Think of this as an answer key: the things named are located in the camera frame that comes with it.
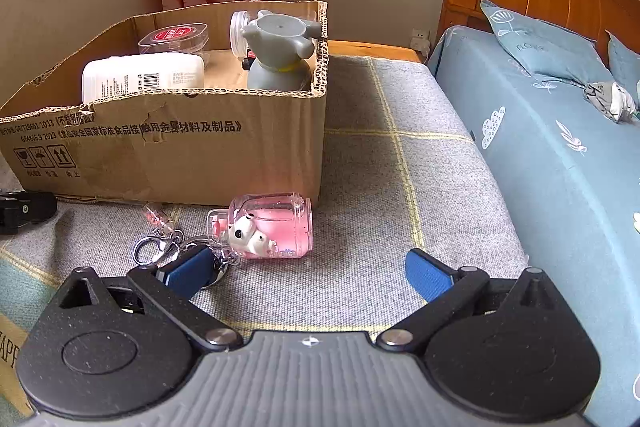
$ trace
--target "white plastic bottle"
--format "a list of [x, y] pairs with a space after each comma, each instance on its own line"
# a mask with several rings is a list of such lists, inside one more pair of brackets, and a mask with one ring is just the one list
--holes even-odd
[[199, 55], [167, 52], [89, 62], [82, 72], [82, 103], [150, 89], [202, 89]]

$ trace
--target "barcode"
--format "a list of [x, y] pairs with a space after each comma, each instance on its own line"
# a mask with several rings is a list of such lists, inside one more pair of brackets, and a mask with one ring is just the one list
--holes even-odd
[[160, 73], [142, 75], [142, 89], [158, 89], [159, 87]]

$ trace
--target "cardboard box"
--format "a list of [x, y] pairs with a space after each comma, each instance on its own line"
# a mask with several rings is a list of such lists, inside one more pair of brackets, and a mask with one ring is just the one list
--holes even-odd
[[[206, 50], [228, 50], [237, 10], [317, 20], [310, 92], [249, 91], [230, 52], [211, 54], [210, 89], [155, 90], [82, 105], [82, 69], [91, 60], [137, 54], [154, 29], [209, 25]], [[27, 82], [0, 109], [0, 150], [27, 190], [67, 198], [227, 204], [240, 194], [320, 187], [326, 72], [326, 4], [229, 2], [119, 22], [50, 71]]]

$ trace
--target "gray toy figure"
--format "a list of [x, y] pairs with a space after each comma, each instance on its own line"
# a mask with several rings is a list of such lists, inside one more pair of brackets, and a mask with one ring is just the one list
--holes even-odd
[[314, 54], [310, 39], [321, 34], [317, 22], [260, 10], [258, 18], [242, 28], [242, 36], [255, 54], [248, 89], [310, 89], [311, 70], [303, 59]]

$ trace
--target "package handling symbols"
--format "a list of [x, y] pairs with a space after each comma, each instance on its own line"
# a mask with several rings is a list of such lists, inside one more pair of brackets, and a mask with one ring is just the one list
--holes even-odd
[[56, 163], [58, 167], [75, 167], [74, 163], [69, 151], [66, 150], [66, 147], [62, 144], [59, 145], [47, 145], [47, 150], [49, 150], [49, 154], [53, 158], [53, 161]]
[[31, 153], [31, 156], [35, 158], [38, 167], [42, 167], [44, 169], [54, 167], [53, 162], [44, 147], [29, 147], [29, 152]]
[[20, 147], [20, 148], [14, 149], [14, 152], [15, 152], [15, 155], [18, 156], [18, 160], [20, 160], [20, 163], [22, 164], [23, 167], [27, 169], [36, 168], [37, 165], [33, 161], [33, 158], [31, 157], [27, 149]]

